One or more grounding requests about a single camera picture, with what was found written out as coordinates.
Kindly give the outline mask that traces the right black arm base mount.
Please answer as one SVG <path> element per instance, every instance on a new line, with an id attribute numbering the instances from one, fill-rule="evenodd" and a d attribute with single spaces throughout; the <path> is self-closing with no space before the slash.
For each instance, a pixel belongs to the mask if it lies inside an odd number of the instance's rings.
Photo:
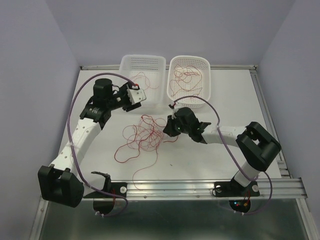
<path id="1" fill-rule="evenodd" d="M 258 183 L 251 181 L 248 186 L 242 186 L 234 179 L 230 181 L 216 181 L 212 189 L 212 195 L 218 198 L 259 197 Z"/>

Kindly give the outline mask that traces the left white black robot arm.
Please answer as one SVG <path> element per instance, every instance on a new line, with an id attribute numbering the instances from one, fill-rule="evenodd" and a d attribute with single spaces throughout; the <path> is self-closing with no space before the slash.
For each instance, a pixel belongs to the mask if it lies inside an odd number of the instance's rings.
<path id="1" fill-rule="evenodd" d="M 42 198 L 69 207 L 76 207 L 84 197 L 85 187 L 95 191 L 100 197 L 117 198 L 111 192 L 111 184 L 103 179 L 92 186 L 85 180 L 80 163 L 90 145 L 111 118 L 112 111 L 123 109 L 130 112 L 141 107 L 146 100 L 143 89 L 126 79 L 117 87 L 108 78 L 95 80 L 93 95 L 82 110 L 74 131 L 68 124 L 68 142 L 59 155 L 48 166 L 41 166 L 37 176 Z"/>

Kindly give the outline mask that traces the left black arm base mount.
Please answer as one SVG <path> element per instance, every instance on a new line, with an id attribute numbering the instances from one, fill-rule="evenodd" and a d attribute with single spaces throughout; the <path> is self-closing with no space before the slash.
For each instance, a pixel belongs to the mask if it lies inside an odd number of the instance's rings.
<path id="1" fill-rule="evenodd" d="M 93 181 L 94 184 L 99 183 L 101 186 L 101 191 L 108 192 L 109 194 L 127 197 L 127 186 L 126 182 L 115 182 L 111 180 L 111 176 L 108 173 L 103 173 L 100 171 L 92 171 L 92 175 L 95 177 L 99 176 L 99 179 Z M 105 195 L 99 191 L 88 189 L 84 194 L 84 199 L 103 199 L 103 198 L 111 198 L 112 196 Z"/>

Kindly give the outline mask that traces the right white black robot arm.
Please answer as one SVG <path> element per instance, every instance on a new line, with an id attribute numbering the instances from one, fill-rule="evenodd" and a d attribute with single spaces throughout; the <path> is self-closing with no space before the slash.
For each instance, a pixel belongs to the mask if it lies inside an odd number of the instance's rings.
<path id="1" fill-rule="evenodd" d="M 239 148 L 245 163 L 240 166 L 235 157 L 231 157 L 238 168 L 230 181 L 235 195 L 246 192 L 249 184 L 269 168 L 282 150 L 280 143 L 258 122 L 239 127 L 213 125 L 199 121 L 188 107 L 173 110 L 167 116 L 163 132 L 169 137 L 186 134 L 196 143 L 222 144 L 230 155 L 230 146 Z"/>

